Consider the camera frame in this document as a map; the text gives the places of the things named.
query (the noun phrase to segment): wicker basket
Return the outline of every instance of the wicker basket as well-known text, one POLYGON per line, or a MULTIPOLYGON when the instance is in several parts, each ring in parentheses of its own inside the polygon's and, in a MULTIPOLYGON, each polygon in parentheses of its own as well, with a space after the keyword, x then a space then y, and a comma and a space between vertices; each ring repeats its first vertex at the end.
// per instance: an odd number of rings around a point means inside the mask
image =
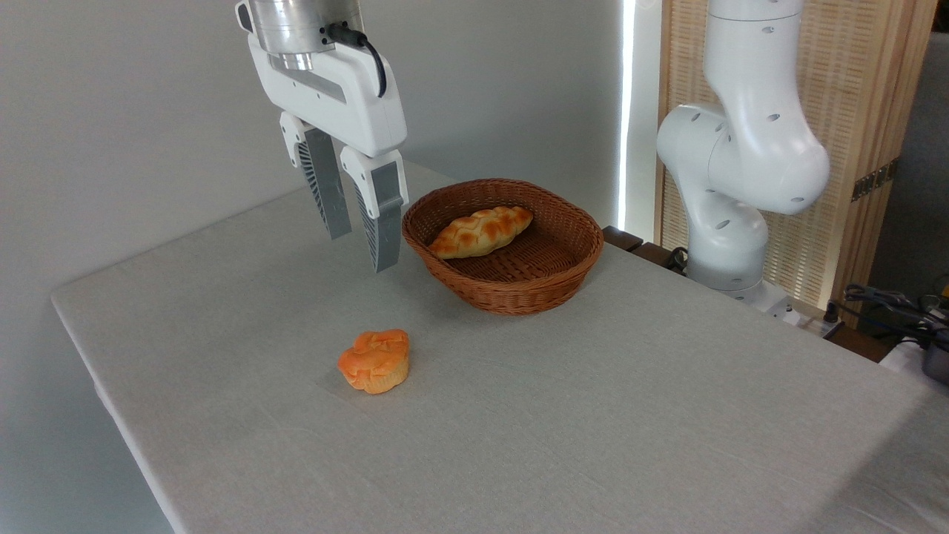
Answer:
POLYGON ((567 302, 603 251, 603 232, 587 212, 526 181, 465 181, 437 189, 402 218, 402 235, 432 276, 478 309, 528 315, 567 302), (444 260, 428 249, 459 217, 496 206, 522 206, 533 222, 487 256, 444 260))

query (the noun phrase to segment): light strip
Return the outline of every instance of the light strip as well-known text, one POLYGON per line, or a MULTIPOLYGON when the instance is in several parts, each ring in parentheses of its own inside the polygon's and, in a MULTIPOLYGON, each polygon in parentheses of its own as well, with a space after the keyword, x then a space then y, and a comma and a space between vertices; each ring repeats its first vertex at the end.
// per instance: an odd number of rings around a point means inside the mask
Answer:
POLYGON ((616 227, 626 229, 626 170, 629 158, 629 126, 633 106, 633 27, 637 0, 623 0, 623 91, 620 102, 620 158, 616 172, 616 227))

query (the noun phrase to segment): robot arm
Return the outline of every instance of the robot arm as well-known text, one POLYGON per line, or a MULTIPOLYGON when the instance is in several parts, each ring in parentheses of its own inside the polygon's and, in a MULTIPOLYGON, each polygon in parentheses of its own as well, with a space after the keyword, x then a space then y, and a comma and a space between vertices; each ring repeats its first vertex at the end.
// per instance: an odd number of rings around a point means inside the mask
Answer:
POLYGON ((392 68, 359 31, 358 0, 242 0, 235 11, 261 85, 283 109, 290 162, 303 170, 330 236, 351 230, 335 138, 345 144, 340 159, 376 271, 395 264, 408 203, 398 150, 405 119, 392 68))
POLYGON ((677 107, 657 139, 689 222, 688 276, 769 313, 787 299, 762 282, 768 226, 757 209, 800 213, 829 177, 797 94, 803 4, 710 0, 704 72, 722 105, 677 107))

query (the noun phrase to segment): metal cylinder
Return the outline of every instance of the metal cylinder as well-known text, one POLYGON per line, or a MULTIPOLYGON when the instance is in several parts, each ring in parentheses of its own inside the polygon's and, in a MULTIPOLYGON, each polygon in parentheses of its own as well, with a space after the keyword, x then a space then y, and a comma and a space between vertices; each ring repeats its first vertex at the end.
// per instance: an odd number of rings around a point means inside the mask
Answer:
POLYGON ((363 29, 359 0, 250 0, 249 4, 260 47, 295 70, 311 68, 310 54, 333 48, 325 34, 328 25, 346 23, 363 29))

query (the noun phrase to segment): bread crust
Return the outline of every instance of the bread crust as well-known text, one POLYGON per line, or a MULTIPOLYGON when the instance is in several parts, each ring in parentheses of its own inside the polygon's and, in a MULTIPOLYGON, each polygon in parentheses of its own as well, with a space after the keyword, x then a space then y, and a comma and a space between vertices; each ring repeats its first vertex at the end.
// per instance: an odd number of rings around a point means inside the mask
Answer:
POLYGON ((409 374, 409 335, 403 330, 363 332, 336 365, 353 388, 385 393, 409 374))
POLYGON ((486 256, 510 244, 532 220, 533 213, 520 206, 476 211, 453 220, 429 249, 442 259, 486 256))

